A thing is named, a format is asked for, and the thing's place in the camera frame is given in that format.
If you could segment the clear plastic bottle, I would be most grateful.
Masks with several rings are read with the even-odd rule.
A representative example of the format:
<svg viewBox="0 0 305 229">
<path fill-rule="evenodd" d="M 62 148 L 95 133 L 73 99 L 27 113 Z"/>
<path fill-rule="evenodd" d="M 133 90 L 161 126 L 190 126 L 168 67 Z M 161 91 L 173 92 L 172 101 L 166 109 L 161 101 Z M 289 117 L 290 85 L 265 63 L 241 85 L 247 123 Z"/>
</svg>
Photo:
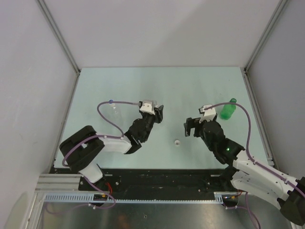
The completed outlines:
<svg viewBox="0 0 305 229">
<path fill-rule="evenodd" d="M 116 103 L 114 103 L 114 105 L 109 104 L 109 108 L 110 108 L 109 120 L 112 123 L 116 124 L 119 128 L 122 128 L 123 118 L 120 107 Z"/>
</svg>

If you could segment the green plastic bottle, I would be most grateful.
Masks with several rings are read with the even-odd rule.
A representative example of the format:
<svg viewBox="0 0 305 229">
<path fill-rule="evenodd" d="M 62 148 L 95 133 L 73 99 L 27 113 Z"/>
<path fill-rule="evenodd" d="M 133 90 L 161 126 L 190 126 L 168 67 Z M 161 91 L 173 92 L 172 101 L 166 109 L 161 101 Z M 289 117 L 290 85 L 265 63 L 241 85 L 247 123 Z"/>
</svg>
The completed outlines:
<svg viewBox="0 0 305 229">
<path fill-rule="evenodd" d="M 225 104 L 220 112 L 220 118 L 223 120 L 229 120 L 232 117 L 235 110 L 236 110 L 236 105 L 234 105 L 233 103 Z"/>
</svg>

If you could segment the green bottle cap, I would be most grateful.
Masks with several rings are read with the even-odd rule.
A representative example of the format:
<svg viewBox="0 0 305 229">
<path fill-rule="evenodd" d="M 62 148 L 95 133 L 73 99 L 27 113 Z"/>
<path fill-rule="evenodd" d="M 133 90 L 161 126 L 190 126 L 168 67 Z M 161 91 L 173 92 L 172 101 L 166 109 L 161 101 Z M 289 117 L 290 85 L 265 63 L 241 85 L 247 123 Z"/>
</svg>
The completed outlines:
<svg viewBox="0 0 305 229">
<path fill-rule="evenodd" d="M 230 100 L 230 102 L 231 102 L 231 103 L 237 103 L 237 100 L 236 100 L 235 98 L 232 98 L 232 99 Z"/>
</svg>

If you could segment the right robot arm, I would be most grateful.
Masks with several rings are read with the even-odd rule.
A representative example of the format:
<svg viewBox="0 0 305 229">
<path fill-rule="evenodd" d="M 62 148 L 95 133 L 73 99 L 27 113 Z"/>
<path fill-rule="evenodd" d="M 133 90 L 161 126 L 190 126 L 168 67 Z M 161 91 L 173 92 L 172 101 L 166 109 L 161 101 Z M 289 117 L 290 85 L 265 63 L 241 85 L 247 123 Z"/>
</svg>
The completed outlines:
<svg viewBox="0 0 305 229">
<path fill-rule="evenodd" d="M 228 165 L 220 179 L 224 191 L 234 188 L 248 192 L 280 210 L 290 222 L 305 224 L 305 179 L 297 179 L 272 166 L 264 165 L 246 149 L 227 138 L 216 120 L 187 118 L 184 123 L 185 136 L 201 138 L 214 157 Z"/>
</svg>

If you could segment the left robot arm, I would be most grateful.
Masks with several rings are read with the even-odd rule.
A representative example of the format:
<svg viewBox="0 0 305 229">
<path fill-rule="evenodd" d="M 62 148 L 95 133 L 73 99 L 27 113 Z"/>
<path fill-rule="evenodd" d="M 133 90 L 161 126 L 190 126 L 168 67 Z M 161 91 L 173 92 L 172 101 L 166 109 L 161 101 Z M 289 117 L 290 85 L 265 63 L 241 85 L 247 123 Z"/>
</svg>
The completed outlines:
<svg viewBox="0 0 305 229">
<path fill-rule="evenodd" d="M 112 108 L 117 104 L 135 105 L 139 108 L 141 118 L 133 121 L 126 132 L 107 119 L 100 111 L 102 105 L 109 104 Z M 154 124 L 163 120 L 163 105 L 156 101 L 143 100 L 137 103 L 126 101 L 105 101 L 97 106 L 102 119 L 120 131 L 119 136 L 99 135 L 91 125 L 87 125 L 64 140 L 59 149 L 63 155 L 62 165 L 70 171 L 77 172 L 89 181 L 89 186 L 99 191 L 105 186 L 102 169 L 94 163 L 101 152 L 118 152 L 130 155 L 138 151 L 145 143 L 153 129 Z"/>
</svg>

